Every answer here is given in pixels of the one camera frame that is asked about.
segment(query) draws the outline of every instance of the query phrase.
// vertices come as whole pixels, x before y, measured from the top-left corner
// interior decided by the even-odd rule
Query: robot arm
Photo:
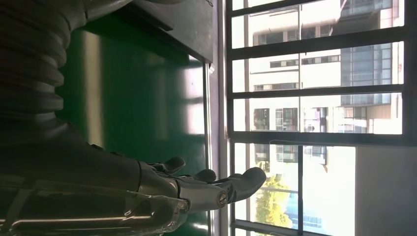
[[[182,160],[146,164],[105,152],[55,117],[71,32],[129,2],[0,2],[0,236],[162,234],[264,183],[259,168],[219,181],[207,170],[175,177]]]

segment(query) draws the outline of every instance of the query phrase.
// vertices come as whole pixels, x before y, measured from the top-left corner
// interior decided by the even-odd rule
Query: screw
[[[220,205],[224,206],[227,203],[227,194],[226,193],[220,193],[218,199],[219,199]]]

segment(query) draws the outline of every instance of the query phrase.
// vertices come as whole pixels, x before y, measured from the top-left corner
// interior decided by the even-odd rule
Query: robotic hand
[[[52,138],[56,145],[62,142],[60,136]],[[56,160],[55,151],[62,150],[48,141],[45,145],[45,141],[34,143],[44,156],[32,152],[28,157],[24,153],[33,151],[28,146],[20,146],[25,150],[20,153],[15,147],[8,151],[3,148],[8,158],[1,161],[0,235],[159,235],[176,230],[190,212],[220,209],[250,197],[266,179],[259,168],[218,181],[212,170],[175,177],[172,174],[185,165],[181,158],[147,164],[107,153],[97,146],[66,141],[75,144],[71,148],[76,148],[74,151],[85,162],[68,160],[66,155]],[[96,163],[96,170],[83,169],[83,164],[89,166],[87,154],[93,160],[95,155],[104,157]],[[134,169],[137,174],[113,175],[114,169],[101,172],[106,162],[124,166],[127,172]]]

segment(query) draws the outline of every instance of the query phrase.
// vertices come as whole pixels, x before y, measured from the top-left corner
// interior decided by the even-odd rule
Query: metal frame
[[[204,105],[204,130],[206,144],[206,168],[213,169],[213,155],[211,143],[211,112],[210,112],[210,74],[209,64],[203,62],[203,105]],[[207,211],[208,235],[212,236],[215,232],[214,214]]]
[[[297,145],[298,146],[298,230],[286,229],[250,221],[236,220],[235,206],[231,206],[231,235],[235,235],[234,229],[243,229],[264,234],[288,235],[288,236],[319,236],[320,234],[303,231],[303,202],[302,202],[302,175],[303,175],[303,146],[417,146],[417,125],[412,121],[417,118],[417,80],[412,79],[417,74],[417,28],[413,26],[417,22],[417,1],[404,0],[405,25],[387,29],[377,29],[364,32],[334,35],[322,38],[311,38],[283,43],[267,44],[244,48],[232,48],[232,18],[239,16],[248,17],[249,14],[263,13],[277,8],[291,7],[317,0],[282,0],[239,10],[232,10],[232,1],[225,1],[225,30],[226,35],[226,68],[225,80],[227,89],[227,125],[230,138],[230,172],[235,172],[235,144],[267,144],[267,145]],[[404,41],[404,84],[380,85],[363,87],[331,87],[308,88],[294,90],[269,90],[248,92],[233,92],[233,61],[251,58],[263,58],[279,55],[300,54],[340,48],[360,47],[391,42]],[[245,81],[249,73],[245,71]],[[301,133],[301,132],[267,132],[267,131],[235,131],[234,130],[234,100],[253,98],[276,97],[307,97],[341,94],[371,94],[371,93],[402,93],[403,97],[403,132],[402,135],[377,135],[377,134],[350,134],[350,133]]]

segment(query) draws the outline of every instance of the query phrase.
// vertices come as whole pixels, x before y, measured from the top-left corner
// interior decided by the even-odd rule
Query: glass pane
[[[239,99],[234,103],[235,131],[299,131],[298,97]]]
[[[253,7],[257,5],[263,5],[271,2],[282,1],[282,0],[248,0],[248,7]],[[244,8],[244,0],[233,0],[233,10],[239,10]]]
[[[238,156],[237,148],[250,152]],[[298,147],[263,144],[236,144],[235,170],[243,163],[259,167],[267,175],[262,188],[248,201],[236,203],[236,219],[296,229],[298,213]]]
[[[239,99],[235,130],[402,134],[401,104],[401,93]]]
[[[249,0],[248,6],[276,1]],[[234,10],[243,8],[243,0],[234,0],[233,4]],[[247,17],[249,47],[404,25],[404,10],[398,7],[398,0],[319,0]],[[243,32],[240,25],[232,27]],[[242,47],[244,38],[234,34],[232,37],[241,39],[233,41],[232,47]]]
[[[355,235],[355,147],[324,147],[326,163],[314,156],[323,148],[304,147],[303,226],[305,231]]]
[[[235,229],[235,235],[236,236],[269,236],[267,234],[262,234],[262,233],[257,233],[257,232],[253,232],[253,231],[246,231],[246,230],[242,230],[242,229]]]
[[[394,42],[248,59],[246,79],[244,60],[236,60],[233,61],[233,92],[371,86],[382,85],[383,80],[401,84],[402,49],[403,42]]]

